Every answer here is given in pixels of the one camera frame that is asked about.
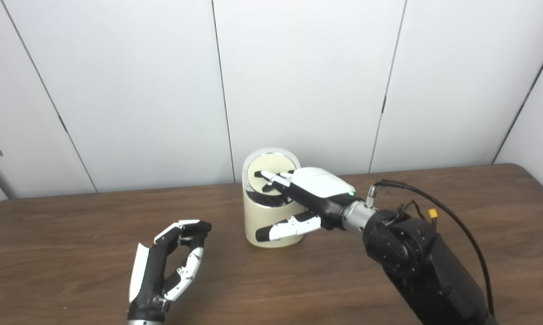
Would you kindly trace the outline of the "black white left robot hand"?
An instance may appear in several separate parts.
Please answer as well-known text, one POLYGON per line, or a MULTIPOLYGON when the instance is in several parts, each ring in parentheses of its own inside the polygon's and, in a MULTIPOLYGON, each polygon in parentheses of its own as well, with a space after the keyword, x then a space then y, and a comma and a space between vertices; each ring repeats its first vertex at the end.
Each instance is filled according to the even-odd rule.
POLYGON ((197 276, 204 255, 204 242, 212 224, 180 220, 156 235, 151 247, 139 243, 129 286, 129 325, 162 325, 170 304, 176 301, 197 276), (182 264, 165 276, 167 258, 181 246, 189 248, 182 264))

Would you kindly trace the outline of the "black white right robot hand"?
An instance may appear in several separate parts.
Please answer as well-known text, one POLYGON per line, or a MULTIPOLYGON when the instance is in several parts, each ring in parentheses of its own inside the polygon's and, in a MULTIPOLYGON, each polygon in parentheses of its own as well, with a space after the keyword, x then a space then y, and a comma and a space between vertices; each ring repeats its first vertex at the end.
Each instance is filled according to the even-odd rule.
POLYGON ((320 228, 343 230, 345 210, 354 202, 363 201, 354 187, 321 168, 306 167, 276 174, 257 171, 255 177, 266 180, 263 190, 278 190, 306 208, 306 212, 256 230, 258 242, 304 235, 320 228))

